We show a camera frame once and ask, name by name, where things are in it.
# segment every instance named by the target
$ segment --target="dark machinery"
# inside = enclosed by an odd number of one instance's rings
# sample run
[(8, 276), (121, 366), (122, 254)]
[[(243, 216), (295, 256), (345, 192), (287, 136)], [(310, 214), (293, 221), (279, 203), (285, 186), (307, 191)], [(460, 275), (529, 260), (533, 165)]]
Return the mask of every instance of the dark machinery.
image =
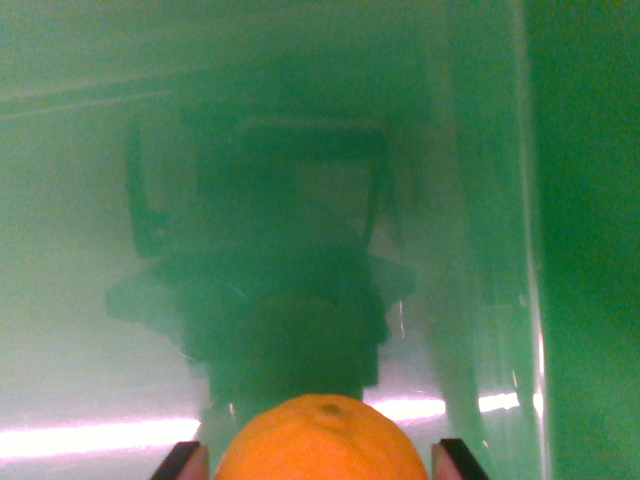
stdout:
[[(108, 313), (152, 328), (172, 319), (221, 403), (261, 398), (266, 408), (313, 392), (361, 398), (377, 382), (385, 313), (415, 283), (408, 267), (367, 252), (381, 198), (395, 205), (382, 130), (211, 107), (185, 111), (183, 120), (198, 146), (197, 192), (174, 216), (149, 206), (140, 130), (131, 125), (134, 243), (140, 257), (158, 262), (107, 293)], [(297, 192), (298, 165), (338, 161), (369, 168), (359, 234)]]

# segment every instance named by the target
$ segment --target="white light streak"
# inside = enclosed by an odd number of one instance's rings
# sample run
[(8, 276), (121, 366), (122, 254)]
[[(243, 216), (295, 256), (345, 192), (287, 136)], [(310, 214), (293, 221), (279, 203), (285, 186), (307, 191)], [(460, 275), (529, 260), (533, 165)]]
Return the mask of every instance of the white light streak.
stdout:
[(544, 397), (541, 393), (533, 394), (533, 408), (538, 412), (538, 417), (542, 418), (542, 414), (544, 413)]
[(200, 422), (172, 418), (133, 423), (0, 431), (0, 460), (172, 445), (193, 439)]
[(480, 413), (491, 412), (493, 410), (509, 410), (513, 407), (519, 407), (520, 402), (518, 402), (518, 395), (515, 393), (500, 395), (491, 395), (488, 397), (480, 397), (478, 399), (478, 407), (480, 408)]
[(435, 417), (447, 411), (444, 401), (432, 398), (392, 398), (371, 406), (394, 422)]

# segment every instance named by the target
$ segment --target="orange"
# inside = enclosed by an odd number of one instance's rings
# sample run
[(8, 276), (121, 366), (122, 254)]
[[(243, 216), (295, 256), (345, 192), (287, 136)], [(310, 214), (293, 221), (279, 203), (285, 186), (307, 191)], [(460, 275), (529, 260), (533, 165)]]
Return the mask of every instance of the orange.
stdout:
[(303, 395), (254, 418), (214, 480), (429, 480), (411, 440), (370, 406)]

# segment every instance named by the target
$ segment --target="citrus fruit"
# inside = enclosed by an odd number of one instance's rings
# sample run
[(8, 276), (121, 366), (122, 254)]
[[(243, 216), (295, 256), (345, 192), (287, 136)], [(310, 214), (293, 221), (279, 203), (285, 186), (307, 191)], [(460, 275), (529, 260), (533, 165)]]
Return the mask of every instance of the citrus fruit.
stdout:
[(411, 440), (370, 406), (310, 394), (254, 418), (214, 480), (428, 480)]

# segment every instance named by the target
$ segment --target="green tinted surface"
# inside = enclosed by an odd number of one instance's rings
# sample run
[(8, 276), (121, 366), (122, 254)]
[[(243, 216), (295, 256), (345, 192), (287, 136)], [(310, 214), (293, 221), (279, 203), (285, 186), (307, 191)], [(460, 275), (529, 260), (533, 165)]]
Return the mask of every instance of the green tinted surface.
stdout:
[(638, 478), (638, 5), (529, 8), (557, 478)]
[(0, 47), (0, 476), (148, 478), (192, 433), (215, 465), (306, 392), (426, 465), (459, 436), (548, 476), (515, 7), (29, 5)]

